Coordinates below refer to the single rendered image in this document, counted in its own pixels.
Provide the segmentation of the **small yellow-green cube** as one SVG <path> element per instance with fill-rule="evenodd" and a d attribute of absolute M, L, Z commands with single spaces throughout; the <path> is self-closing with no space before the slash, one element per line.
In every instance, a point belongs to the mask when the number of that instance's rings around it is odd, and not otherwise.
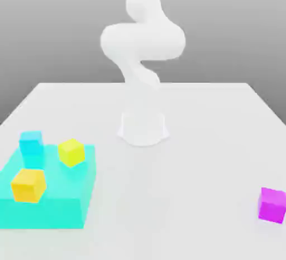
<path fill-rule="evenodd" d="M 74 167 L 85 160 L 84 144 L 72 138 L 58 145 L 60 161 L 67 167 Z"/>

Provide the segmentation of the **small cyan cube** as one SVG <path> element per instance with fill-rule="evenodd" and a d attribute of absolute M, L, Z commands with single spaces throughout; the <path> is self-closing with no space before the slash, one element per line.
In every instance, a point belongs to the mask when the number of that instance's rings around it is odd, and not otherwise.
<path fill-rule="evenodd" d="M 41 131 L 22 132 L 19 148 L 26 168 L 41 169 L 44 167 L 44 144 Z"/>

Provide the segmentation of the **small orange-yellow cube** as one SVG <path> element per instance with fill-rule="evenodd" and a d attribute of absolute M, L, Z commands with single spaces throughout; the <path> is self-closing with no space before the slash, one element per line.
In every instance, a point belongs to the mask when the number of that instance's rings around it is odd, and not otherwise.
<path fill-rule="evenodd" d="M 21 203 L 38 203 L 47 185 L 44 170 L 22 168 L 11 181 L 13 198 Z"/>

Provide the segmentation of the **small magenta cube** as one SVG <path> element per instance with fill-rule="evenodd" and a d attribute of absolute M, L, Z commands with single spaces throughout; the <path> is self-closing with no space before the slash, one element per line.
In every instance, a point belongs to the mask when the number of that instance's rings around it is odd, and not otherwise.
<path fill-rule="evenodd" d="M 285 214 L 286 193 L 262 187 L 258 201 L 258 218 L 282 224 Z"/>

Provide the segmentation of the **large turquoise box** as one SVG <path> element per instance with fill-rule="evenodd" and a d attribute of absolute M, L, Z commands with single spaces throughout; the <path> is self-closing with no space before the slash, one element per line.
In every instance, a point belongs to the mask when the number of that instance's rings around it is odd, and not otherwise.
<path fill-rule="evenodd" d="M 67 167 L 56 145 L 41 158 L 47 188 L 38 203 L 16 202 L 11 181 L 26 161 L 15 149 L 0 170 L 0 229 L 80 229 L 84 227 L 96 179 L 95 148 L 86 145 L 84 162 Z"/>

